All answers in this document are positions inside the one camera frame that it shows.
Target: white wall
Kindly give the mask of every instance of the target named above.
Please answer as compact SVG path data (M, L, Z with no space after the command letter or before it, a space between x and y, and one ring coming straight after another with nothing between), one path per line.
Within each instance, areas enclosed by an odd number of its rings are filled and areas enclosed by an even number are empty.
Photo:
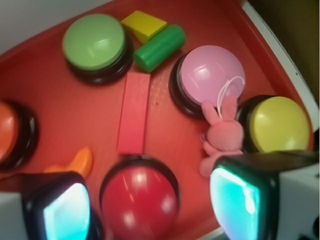
M112 0L0 0L0 55L32 36Z

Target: stuffed bunny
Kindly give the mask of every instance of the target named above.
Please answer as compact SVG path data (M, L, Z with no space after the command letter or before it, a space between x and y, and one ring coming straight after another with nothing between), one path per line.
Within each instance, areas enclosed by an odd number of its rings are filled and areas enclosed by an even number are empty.
M223 155L242 154L241 148L244 139L244 130L239 122L235 120L237 113L237 97L228 95L224 97L221 113L209 102L201 105L203 115L210 124L203 148L209 155L201 160L200 173L209 177L215 161Z

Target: pink button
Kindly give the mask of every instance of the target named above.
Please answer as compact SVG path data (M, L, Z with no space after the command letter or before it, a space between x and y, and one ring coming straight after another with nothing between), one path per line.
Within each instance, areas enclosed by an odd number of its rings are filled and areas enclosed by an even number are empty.
M180 77L185 94L199 105L208 101L216 107L219 92L235 77L225 95L239 97L245 87L245 71L240 61L220 46L200 46L188 53L181 65Z

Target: orange button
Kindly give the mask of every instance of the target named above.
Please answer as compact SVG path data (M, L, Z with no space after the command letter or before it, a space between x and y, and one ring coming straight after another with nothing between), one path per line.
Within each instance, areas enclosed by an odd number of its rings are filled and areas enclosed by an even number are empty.
M0 164L13 150L19 131L18 116L9 105L0 102Z

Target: red tray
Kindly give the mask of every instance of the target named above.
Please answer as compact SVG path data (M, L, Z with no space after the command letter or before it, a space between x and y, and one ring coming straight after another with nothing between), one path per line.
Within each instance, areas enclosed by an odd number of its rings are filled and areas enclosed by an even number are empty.
M16 172L43 172L53 164L67 165L79 149L89 146L93 167L86 184L101 217L100 185L110 167L121 159L116 145L125 78L99 87L83 84L67 68L62 38L76 19L89 13L106 13L122 20L135 10L177 24L186 34L185 46L152 72L144 152L164 162L180 184L180 213L166 238L197 239L219 226L211 207L209 179L198 172L206 155L199 135L209 125L181 113L170 98L168 80L177 59L202 45L221 46L243 65L246 87L240 102L260 94L281 95L305 109L277 58L235 0L115 0L1 55L0 98L29 106L36 113L40 137L32 159L0 178ZM131 38L138 49L140 44ZM140 70L133 64L131 71Z

